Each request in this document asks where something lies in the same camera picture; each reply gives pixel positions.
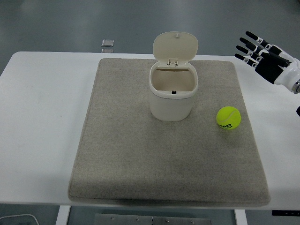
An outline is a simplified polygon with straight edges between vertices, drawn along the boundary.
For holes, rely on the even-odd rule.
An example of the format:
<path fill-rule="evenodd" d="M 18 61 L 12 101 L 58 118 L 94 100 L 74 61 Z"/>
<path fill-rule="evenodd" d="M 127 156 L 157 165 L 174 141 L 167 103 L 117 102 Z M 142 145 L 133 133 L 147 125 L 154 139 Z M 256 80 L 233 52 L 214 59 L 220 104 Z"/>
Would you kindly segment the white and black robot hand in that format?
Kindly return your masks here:
<path fill-rule="evenodd" d="M 245 47 L 236 46 L 236 49 L 245 56 L 236 53 L 234 56 L 249 65 L 263 79 L 271 84 L 283 85 L 290 92 L 300 92 L 300 61 L 276 45 L 246 31 L 246 35 L 255 42 L 241 37 Z"/>

